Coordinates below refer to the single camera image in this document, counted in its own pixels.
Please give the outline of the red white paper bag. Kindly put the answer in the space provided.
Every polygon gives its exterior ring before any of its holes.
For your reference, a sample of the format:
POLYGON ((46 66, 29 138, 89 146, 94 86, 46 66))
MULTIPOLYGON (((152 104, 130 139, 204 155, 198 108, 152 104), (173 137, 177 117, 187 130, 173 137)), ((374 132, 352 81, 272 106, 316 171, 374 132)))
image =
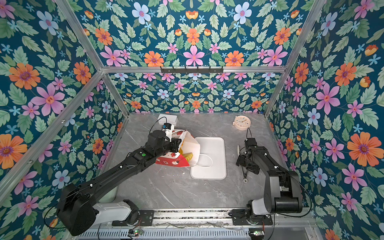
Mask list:
POLYGON ((201 145, 198 143, 189 131, 187 130, 174 130, 172 139, 181 139, 178 153, 168 153, 164 156, 160 156, 156 160, 157 165, 169 166, 169 167, 199 167, 210 168, 213 165, 213 160, 208 155, 201 153, 201 145), (193 153, 194 157, 191 161, 187 162, 182 154, 193 153))

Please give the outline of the metal tongs white tips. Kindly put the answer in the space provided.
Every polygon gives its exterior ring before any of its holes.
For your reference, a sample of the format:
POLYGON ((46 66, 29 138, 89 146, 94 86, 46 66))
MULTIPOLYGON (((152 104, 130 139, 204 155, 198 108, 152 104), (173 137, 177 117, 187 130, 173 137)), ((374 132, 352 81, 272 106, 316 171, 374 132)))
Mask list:
POLYGON ((243 148, 240 148, 240 146, 237 146, 238 159, 237 159, 236 165, 241 167, 242 176, 243 176, 243 182, 247 183, 248 182, 248 179, 247 179, 247 177, 248 177, 248 170, 245 167, 246 156, 241 154, 241 150, 242 149, 243 148))

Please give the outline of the long twisted bread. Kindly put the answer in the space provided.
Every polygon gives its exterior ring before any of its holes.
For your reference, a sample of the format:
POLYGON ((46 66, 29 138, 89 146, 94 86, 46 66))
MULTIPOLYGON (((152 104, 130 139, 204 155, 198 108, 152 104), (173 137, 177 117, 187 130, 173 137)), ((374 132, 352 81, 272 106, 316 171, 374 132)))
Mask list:
POLYGON ((191 161, 194 157, 194 154, 193 153, 186 153, 186 154, 182 154, 182 156, 185 158, 185 160, 187 162, 191 161))

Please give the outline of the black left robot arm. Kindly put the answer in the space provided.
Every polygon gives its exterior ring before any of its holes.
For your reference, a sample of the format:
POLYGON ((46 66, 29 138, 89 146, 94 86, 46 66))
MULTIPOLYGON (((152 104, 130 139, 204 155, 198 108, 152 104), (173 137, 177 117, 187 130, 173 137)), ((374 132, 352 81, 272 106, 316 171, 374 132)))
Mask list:
POLYGON ((102 223, 119 221, 136 224, 139 209, 132 201, 101 204, 100 199, 128 178, 153 165, 157 158, 177 153, 181 143, 181 139, 168 137, 163 131, 153 131, 148 135, 146 144, 128 154, 121 163, 86 183, 64 187, 57 206, 57 217, 72 236, 81 235, 102 223))

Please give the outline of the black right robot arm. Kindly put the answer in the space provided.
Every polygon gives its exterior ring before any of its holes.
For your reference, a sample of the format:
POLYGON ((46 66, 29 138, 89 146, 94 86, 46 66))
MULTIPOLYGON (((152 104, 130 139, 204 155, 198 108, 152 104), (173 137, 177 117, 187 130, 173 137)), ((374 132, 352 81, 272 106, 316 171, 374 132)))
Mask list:
POLYGON ((265 147, 249 147, 239 152, 236 165, 246 172, 265 176, 264 195, 250 200, 248 218, 270 214, 299 214, 303 210, 302 186, 298 175, 278 164, 265 147))

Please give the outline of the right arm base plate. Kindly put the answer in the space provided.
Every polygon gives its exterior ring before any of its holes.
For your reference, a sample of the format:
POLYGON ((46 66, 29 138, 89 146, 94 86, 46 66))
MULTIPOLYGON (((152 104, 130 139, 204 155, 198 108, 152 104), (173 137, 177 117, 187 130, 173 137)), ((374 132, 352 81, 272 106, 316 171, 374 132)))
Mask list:
POLYGON ((245 209, 232 209, 228 213, 234 226, 272 226, 273 220, 266 215, 253 215, 245 209))

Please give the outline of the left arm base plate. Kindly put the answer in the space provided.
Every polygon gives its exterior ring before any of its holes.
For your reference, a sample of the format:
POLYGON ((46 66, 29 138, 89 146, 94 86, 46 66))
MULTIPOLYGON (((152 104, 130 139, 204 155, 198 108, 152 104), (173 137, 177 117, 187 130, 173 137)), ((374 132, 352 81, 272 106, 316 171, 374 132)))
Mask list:
POLYGON ((149 227, 154 220, 154 210, 133 210, 123 221, 113 221, 114 227, 149 227))

